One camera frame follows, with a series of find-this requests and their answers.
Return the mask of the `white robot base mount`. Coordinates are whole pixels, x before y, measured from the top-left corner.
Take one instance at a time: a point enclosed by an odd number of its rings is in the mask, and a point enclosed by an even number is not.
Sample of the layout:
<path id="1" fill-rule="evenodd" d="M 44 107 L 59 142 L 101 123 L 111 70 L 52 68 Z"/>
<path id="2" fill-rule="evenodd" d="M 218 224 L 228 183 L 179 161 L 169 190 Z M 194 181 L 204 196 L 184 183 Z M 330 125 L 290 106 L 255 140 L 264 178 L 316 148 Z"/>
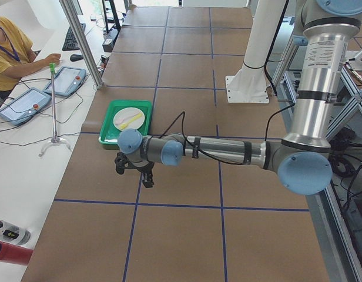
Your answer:
<path id="1" fill-rule="evenodd" d="M 269 103 L 265 65 L 287 6 L 282 0 L 258 2 L 242 68 L 226 76 L 229 103 Z"/>

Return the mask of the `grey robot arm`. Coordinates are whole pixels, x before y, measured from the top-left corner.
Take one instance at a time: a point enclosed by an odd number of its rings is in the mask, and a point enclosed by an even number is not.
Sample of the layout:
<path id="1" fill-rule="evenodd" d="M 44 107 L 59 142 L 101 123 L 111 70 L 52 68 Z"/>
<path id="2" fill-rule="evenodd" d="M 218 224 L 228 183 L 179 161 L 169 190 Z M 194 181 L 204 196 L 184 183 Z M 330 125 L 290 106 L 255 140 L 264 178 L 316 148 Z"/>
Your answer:
<path id="1" fill-rule="evenodd" d="M 182 157 L 201 157 L 229 165 L 256 165 L 277 174 L 290 191 L 310 195 L 324 190 L 333 175 L 327 127 L 348 42 L 360 30 L 362 1 L 297 1 L 297 43 L 306 44 L 296 100 L 287 107 L 287 134 L 261 143 L 164 133 L 144 136 L 125 129 L 118 136 L 116 171 L 136 169 L 145 187 L 153 186 L 155 163 L 177 166 Z"/>

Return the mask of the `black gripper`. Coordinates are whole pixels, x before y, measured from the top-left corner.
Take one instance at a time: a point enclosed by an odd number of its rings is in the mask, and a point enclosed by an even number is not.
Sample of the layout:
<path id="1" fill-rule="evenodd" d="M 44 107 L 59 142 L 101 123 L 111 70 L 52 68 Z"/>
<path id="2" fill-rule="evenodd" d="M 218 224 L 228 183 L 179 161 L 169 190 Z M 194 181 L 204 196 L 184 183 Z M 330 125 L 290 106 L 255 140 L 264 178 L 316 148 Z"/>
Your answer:
<path id="1" fill-rule="evenodd" d="M 136 166 L 131 162 L 126 155 L 122 152 L 117 153 L 115 158 L 115 170 L 119 175 L 123 175 L 126 170 L 137 170 L 142 174 L 142 184 L 145 188 L 152 188 L 154 186 L 153 162 L 146 162 L 143 166 Z"/>

